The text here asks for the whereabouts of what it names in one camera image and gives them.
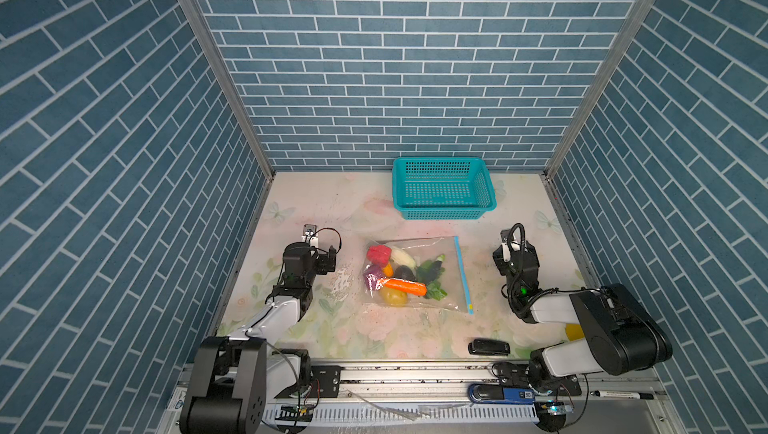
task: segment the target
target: transparent plastic bag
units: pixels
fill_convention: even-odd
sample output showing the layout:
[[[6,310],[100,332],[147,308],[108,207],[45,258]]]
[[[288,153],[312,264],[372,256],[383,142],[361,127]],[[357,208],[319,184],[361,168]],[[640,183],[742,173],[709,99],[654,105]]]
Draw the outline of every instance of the transparent plastic bag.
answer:
[[[455,237],[370,242],[362,280],[365,304],[472,312]]]

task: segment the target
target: brick wallpaper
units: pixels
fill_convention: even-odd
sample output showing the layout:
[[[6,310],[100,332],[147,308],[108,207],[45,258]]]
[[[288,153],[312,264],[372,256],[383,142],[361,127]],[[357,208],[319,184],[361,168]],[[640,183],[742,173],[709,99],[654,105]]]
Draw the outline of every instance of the brick wallpaper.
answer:
[[[556,184],[674,337],[689,432],[768,431],[768,0],[657,0]]]
[[[264,176],[176,0],[0,0],[0,432],[145,432]]]
[[[542,170],[633,0],[199,0],[278,170]]]

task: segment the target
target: orange carrot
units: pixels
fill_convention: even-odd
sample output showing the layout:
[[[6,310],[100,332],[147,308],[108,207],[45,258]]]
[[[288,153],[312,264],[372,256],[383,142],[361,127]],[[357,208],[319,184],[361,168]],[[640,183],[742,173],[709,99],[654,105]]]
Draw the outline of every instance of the orange carrot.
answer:
[[[390,277],[389,279],[379,279],[377,282],[382,286],[401,290],[404,293],[413,294],[414,296],[424,296],[427,294],[427,286],[425,284],[415,283],[410,280]]]

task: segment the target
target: teal plastic basket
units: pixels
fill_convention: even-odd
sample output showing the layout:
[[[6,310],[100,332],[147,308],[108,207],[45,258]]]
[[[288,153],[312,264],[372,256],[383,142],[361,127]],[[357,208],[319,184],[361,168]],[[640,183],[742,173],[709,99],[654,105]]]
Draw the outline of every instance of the teal plastic basket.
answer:
[[[406,219],[478,219],[496,208],[480,158],[396,159],[392,198]]]

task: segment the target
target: floral tablecloth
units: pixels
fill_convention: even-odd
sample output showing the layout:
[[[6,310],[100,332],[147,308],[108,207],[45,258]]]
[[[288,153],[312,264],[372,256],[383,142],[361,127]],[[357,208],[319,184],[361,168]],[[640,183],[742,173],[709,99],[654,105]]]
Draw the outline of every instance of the floral tablecloth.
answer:
[[[300,240],[304,224],[336,228],[343,246],[336,272],[318,276],[304,318],[278,346],[308,349],[314,358],[467,358],[475,337],[505,340],[512,356],[566,340],[564,324],[525,324],[500,294],[504,278],[491,252],[499,232],[521,222],[537,249],[542,287],[583,285],[581,274],[541,179],[536,174],[491,174],[498,206],[478,220],[404,220],[392,205],[390,173],[278,173],[219,334],[251,318],[280,273],[283,249]],[[360,274],[370,240],[458,236],[474,314],[363,303]],[[338,246],[332,231],[320,246]]]

